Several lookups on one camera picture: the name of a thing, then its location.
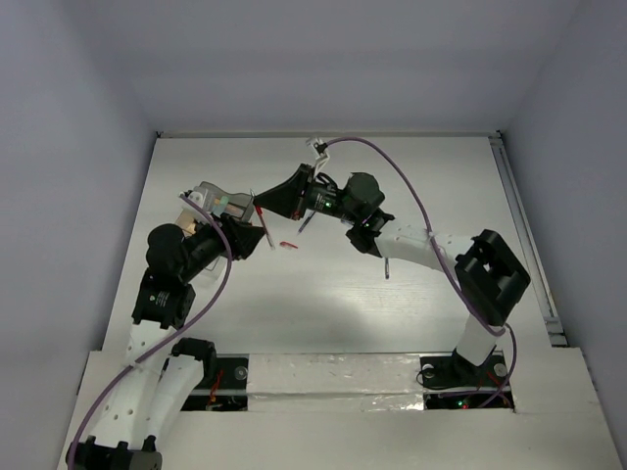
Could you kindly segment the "red pen clear barrel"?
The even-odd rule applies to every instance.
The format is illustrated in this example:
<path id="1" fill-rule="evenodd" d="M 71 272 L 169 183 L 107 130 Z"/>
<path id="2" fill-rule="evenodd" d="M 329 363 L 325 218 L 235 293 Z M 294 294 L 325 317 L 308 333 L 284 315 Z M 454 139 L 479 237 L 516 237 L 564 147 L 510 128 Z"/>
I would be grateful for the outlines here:
<path id="1" fill-rule="evenodd" d="M 261 207 L 259 207 L 259 206 L 255 206 L 255 211 L 256 211 L 257 217 L 258 217 L 258 219 L 259 219 L 259 221 L 261 223 L 262 229 L 265 232 L 265 238 L 266 238 L 266 240 L 268 242 L 268 245 L 269 245 L 269 247 L 270 247 L 270 249 L 272 251 L 275 251 L 276 250 L 276 246 L 275 246 L 273 238 L 272 238 L 272 236 L 270 234 L 270 231 L 268 229 L 267 223 L 265 221 L 265 216 L 264 216 L 263 209 Z"/>

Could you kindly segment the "light green marker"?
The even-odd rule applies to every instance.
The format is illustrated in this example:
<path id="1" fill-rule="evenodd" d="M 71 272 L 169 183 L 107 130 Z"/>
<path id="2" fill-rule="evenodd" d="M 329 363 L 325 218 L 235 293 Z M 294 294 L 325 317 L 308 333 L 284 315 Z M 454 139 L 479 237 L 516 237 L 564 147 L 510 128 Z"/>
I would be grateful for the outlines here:
<path id="1" fill-rule="evenodd" d="M 221 215 L 222 213 L 225 212 L 228 204 L 229 204 L 229 199 L 226 196 L 222 196 L 219 200 L 215 200 L 213 213 L 216 215 Z"/>

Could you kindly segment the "red pen cap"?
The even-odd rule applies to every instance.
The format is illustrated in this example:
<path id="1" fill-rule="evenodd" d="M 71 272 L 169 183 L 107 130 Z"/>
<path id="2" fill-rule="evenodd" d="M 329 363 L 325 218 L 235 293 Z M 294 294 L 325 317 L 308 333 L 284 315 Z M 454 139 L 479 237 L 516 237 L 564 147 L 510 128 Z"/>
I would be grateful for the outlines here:
<path id="1" fill-rule="evenodd" d="M 288 249 L 288 250 L 297 250 L 299 248 L 297 245 L 295 245 L 295 244 L 293 244 L 291 242 L 287 242 L 287 241 L 281 241 L 279 243 L 279 246 L 281 248 Z"/>

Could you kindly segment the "orange pastel marker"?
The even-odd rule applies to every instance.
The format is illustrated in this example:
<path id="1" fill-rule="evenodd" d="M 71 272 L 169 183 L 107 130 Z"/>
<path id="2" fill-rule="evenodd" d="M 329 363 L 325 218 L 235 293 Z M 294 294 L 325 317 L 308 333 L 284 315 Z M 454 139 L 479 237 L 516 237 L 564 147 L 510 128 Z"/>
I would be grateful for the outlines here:
<path id="1" fill-rule="evenodd" d="M 226 213 L 236 218 L 242 218 L 245 215 L 245 211 L 246 208 L 241 208 L 233 204 L 228 204 L 225 209 Z"/>

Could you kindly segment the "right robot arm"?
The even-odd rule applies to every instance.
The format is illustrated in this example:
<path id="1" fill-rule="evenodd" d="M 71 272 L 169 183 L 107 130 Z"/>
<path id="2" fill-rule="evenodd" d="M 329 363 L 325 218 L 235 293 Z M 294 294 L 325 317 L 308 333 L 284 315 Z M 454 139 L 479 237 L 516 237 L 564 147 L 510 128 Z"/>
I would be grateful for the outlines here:
<path id="1" fill-rule="evenodd" d="M 444 273 L 469 317 L 454 350 L 423 371 L 422 382 L 435 390 L 476 387 L 530 276 L 498 232 L 485 229 L 473 237 L 439 240 L 428 227 L 414 228 L 383 211 L 384 199 L 368 173 L 354 172 L 339 187 L 313 166 L 301 164 L 285 182 L 255 196 L 254 203 L 293 220 L 306 212 L 338 218 L 349 224 L 346 236 L 360 253 Z"/>

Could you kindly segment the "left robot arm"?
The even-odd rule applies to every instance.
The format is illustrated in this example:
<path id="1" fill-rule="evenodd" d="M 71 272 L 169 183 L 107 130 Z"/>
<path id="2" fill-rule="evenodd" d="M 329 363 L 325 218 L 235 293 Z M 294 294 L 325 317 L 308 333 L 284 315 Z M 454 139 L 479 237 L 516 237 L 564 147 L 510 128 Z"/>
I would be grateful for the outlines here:
<path id="1" fill-rule="evenodd" d="M 221 378 L 214 343 L 182 335 L 194 322 L 191 282 L 216 259 L 246 259 L 264 236 L 228 214 L 191 235 L 172 223 L 150 232 L 123 367 L 79 424 L 69 468 L 162 467 L 162 447 L 190 393 Z"/>

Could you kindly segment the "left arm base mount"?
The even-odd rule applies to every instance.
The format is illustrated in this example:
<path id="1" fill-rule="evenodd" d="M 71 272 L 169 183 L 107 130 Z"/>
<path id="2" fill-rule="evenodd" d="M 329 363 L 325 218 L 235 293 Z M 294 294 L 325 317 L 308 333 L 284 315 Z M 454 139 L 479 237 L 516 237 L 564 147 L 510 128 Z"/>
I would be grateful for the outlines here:
<path id="1" fill-rule="evenodd" d="M 247 355 L 219 355 L 214 342 L 183 338 L 171 356 L 190 355 L 202 363 L 203 378 L 183 403 L 182 411 L 246 411 Z"/>

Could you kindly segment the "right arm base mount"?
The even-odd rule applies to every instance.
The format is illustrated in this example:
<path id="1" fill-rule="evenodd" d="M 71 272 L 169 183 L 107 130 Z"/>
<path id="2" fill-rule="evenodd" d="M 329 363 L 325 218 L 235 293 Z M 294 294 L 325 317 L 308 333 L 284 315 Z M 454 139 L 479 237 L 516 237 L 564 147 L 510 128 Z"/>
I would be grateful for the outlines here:
<path id="1" fill-rule="evenodd" d="M 512 346 L 510 364 L 506 363 L 504 353 L 496 350 L 479 366 L 456 352 L 422 356 L 415 381 L 423 389 L 428 410 L 514 410 L 510 378 L 517 359 L 516 345 Z"/>

